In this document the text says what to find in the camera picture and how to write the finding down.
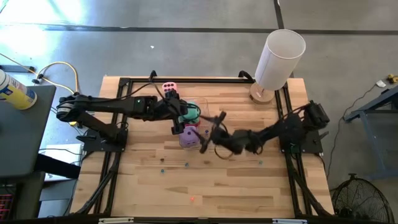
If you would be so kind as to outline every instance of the wood grain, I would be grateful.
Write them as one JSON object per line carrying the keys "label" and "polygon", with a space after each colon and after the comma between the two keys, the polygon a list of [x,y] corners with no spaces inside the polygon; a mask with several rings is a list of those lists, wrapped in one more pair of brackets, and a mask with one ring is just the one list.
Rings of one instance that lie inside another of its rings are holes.
{"label": "wood grain", "polygon": [[[99,96],[114,98],[119,78],[104,77]],[[288,84],[293,108],[306,104],[304,81],[291,78]],[[134,84],[133,90],[141,85]],[[250,84],[177,85],[182,98],[206,98],[210,115],[226,111],[225,124],[231,133],[239,128],[260,130],[278,119],[275,100],[256,105],[249,99]],[[137,95],[157,95],[157,92],[148,86]],[[286,113],[283,98],[282,104]],[[109,123],[112,115],[96,113],[96,117]],[[259,156],[244,152],[224,161],[215,155],[213,147],[205,154],[182,149],[178,136],[170,133],[171,121],[128,119],[128,123],[129,139],[121,158],[112,216],[293,217],[286,164],[279,152],[278,139],[266,142]],[[78,210],[98,185],[103,156],[103,152],[96,152],[83,162],[72,211]],[[333,212],[321,160],[314,155],[303,155],[303,164],[308,186],[324,208]],[[304,212],[299,188],[298,195]]]}

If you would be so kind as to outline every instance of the blue metal stand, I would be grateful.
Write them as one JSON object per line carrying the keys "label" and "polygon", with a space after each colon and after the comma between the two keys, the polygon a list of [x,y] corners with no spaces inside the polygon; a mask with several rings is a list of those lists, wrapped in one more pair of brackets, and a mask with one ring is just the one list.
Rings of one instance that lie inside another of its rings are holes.
{"label": "blue metal stand", "polygon": [[368,180],[398,177],[398,110],[376,110],[398,97],[398,86],[386,91],[358,110],[344,117],[349,123],[355,118],[361,118],[372,150],[377,155],[378,172],[366,176]]}

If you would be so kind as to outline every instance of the electric fan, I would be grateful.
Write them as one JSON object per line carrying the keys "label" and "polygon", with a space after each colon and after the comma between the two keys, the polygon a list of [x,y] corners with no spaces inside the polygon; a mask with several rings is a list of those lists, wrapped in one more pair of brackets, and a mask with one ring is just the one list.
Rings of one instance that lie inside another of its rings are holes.
{"label": "electric fan", "polygon": [[335,214],[343,218],[394,223],[390,205],[373,184],[350,174],[349,180],[340,184],[332,196]]}

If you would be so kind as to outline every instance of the concrete floor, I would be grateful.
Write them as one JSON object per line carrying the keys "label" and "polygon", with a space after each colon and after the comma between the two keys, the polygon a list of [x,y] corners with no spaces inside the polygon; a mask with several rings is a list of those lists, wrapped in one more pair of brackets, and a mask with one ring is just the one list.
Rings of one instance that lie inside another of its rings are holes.
{"label": "concrete floor", "polygon": [[[394,0],[280,0],[288,29],[397,30]],[[9,1],[0,23],[79,24],[116,27],[218,27],[276,29],[273,0],[83,0]],[[396,35],[304,35],[307,51],[295,70],[305,79],[308,96],[323,105],[331,122],[322,141],[326,166],[345,108],[389,73],[398,73]],[[34,26],[1,27],[1,52],[41,68],[63,60],[79,73],[86,95],[97,95],[104,75],[226,76],[240,70],[254,74],[267,34],[176,32],[65,32],[42,31]],[[0,58],[0,64],[10,64]],[[73,87],[72,71],[57,65],[47,70],[51,80]],[[32,75],[14,74],[31,84]],[[357,108],[377,97],[373,89]],[[53,103],[68,92],[58,89]],[[331,174],[330,188],[348,178],[376,171],[363,125],[342,124]],[[77,142],[76,131],[49,118],[42,147]],[[398,215],[398,179],[373,182]],[[59,212],[46,213],[57,215]]]}

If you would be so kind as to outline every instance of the small purple object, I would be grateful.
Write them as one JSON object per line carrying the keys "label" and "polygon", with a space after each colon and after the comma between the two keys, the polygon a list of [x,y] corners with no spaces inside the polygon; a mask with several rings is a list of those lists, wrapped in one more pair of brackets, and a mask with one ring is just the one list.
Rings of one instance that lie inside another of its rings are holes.
{"label": "small purple object", "polygon": [[182,147],[193,147],[199,143],[198,136],[193,132],[198,131],[195,126],[186,126],[184,132],[180,134],[180,145]]}

